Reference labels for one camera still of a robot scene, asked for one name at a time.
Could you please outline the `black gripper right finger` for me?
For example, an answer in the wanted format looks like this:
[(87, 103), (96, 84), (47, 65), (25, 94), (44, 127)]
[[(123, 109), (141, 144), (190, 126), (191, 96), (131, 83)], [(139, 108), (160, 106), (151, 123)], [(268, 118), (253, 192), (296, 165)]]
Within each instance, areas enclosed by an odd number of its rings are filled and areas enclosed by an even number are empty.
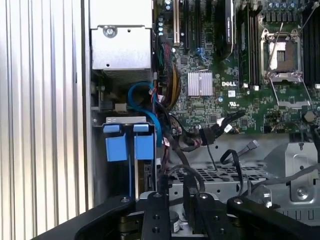
[(320, 228), (309, 226), (246, 197), (227, 204), (208, 193), (194, 196), (195, 215), (209, 240), (318, 240)]

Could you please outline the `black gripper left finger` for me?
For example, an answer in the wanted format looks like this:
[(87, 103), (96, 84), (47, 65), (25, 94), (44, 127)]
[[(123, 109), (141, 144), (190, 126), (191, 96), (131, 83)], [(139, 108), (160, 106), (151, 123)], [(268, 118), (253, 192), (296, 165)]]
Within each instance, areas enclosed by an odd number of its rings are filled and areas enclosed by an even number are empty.
[[(36, 237), (35, 240), (116, 240), (120, 237), (121, 218), (131, 214), (136, 200), (129, 196), (111, 197), (104, 203), (80, 214)], [(142, 201), (143, 240), (170, 240), (169, 199), (164, 193), (151, 192)]]

